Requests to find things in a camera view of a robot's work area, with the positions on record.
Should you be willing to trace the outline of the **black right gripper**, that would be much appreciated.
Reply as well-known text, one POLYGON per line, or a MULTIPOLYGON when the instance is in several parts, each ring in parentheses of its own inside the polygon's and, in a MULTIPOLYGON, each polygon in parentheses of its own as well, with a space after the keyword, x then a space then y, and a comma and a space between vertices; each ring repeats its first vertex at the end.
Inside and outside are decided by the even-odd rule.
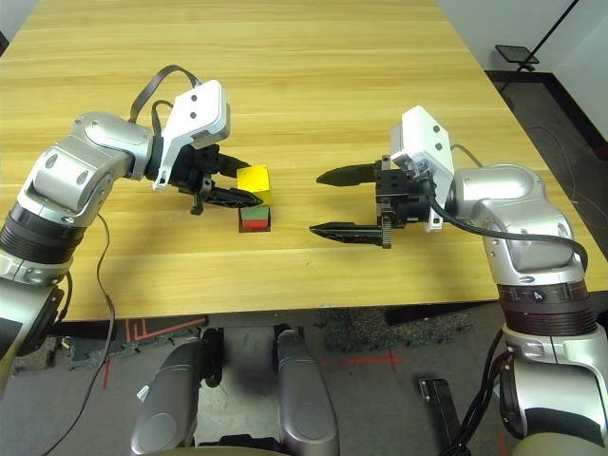
POLYGON ((391 247, 391 231, 408 223, 426 223, 430 205, 423 185, 409 178, 400 168, 393 168, 389 156, 374 163, 354 164, 329 170, 316 178, 317 183, 332 186, 355 186, 374 182, 378 225, 353 222, 326 222, 309 227, 311 233, 329 240, 391 247))

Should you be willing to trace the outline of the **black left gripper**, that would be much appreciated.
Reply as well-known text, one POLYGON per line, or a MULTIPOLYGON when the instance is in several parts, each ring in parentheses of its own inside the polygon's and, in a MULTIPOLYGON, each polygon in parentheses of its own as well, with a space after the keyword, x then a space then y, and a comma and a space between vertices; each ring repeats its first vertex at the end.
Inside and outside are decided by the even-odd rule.
POLYGON ((250 167, 248 162, 219 153, 217 144, 200 149, 186 145, 173 165, 173 185, 181 193, 192 196, 192 215, 201 215, 204 203, 227 208, 262 205, 263 199, 251 192, 214 187, 212 176, 217 172, 224 177, 236 177, 239 169, 247 167, 250 167))

